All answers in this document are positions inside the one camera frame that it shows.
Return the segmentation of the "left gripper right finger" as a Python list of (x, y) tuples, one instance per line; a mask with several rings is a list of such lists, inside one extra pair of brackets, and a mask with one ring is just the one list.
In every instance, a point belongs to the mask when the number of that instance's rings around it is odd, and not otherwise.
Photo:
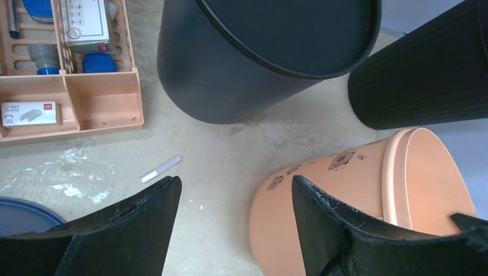
[(376, 219), (292, 179), (292, 202), (307, 275), (486, 275), (487, 221), (455, 213), (460, 233), (435, 236)]

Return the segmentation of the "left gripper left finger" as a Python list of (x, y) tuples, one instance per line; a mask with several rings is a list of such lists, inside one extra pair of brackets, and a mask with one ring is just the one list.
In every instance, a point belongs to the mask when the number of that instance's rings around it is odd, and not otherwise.
[(45, 232), (1, 238), (2, 275), (161, 275), (182, 191), (165, 177)]

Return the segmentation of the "orange plastic bucket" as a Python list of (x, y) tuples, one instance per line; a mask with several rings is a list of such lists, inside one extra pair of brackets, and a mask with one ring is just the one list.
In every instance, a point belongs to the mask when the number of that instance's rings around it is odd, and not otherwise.
[(417, 232), (459, 233), (451, 215), (476, 216), (468, 188), (443, 142), (426, 128), (391, 137), (271, 175), (251, 206), (249, 237), (265, 275), (305, 275), (291, 183), (301, 175), (331, 196), (379, 220)]

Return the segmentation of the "large blue plastic bucket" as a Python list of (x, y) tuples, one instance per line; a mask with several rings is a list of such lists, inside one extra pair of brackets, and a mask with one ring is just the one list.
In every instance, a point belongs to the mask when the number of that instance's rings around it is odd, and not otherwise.
[(67, 221), (53, 210), (32, 201), (1, 197), (1, 237), (45, 232)]

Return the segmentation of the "black ribbed bin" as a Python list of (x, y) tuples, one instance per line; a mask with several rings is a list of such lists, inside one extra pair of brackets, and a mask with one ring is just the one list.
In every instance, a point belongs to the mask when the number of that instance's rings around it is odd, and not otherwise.
[(486, 118), (487, 2), (463, 1), (371, 55), (348, 94), (373, 129)]

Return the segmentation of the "dark navy cylindrical bin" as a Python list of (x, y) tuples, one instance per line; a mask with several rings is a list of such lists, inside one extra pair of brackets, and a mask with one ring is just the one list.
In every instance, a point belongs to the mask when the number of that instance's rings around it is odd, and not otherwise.
[(187, 115), (234, 124), (370, 54), (380, 1), (174, 1), (163, 5), (157, 69)]

